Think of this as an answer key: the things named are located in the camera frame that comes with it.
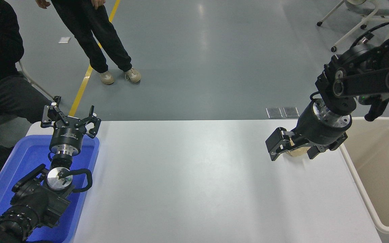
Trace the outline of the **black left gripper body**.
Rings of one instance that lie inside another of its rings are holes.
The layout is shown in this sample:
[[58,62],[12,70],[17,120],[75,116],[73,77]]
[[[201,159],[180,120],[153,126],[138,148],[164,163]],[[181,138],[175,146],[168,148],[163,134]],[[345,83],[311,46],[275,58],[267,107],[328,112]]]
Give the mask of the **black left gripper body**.
[[70,145],[76,149],[82,148],[82,140],[86,134],[85,124],[76,117],[68,116],[67,125],[63,120],[54,123],[54,132],[50,142],[50,148],[55,149],[58,145]]

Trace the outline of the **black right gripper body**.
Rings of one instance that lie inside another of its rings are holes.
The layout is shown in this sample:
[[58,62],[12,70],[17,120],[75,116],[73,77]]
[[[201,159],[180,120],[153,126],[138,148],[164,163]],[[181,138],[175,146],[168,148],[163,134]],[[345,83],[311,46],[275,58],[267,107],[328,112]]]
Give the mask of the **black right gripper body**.
[[323,101],[311,101],[298,118],[294,133],[312,143],[328,145],[344,135],[351,124],[351,115],[337,115]]

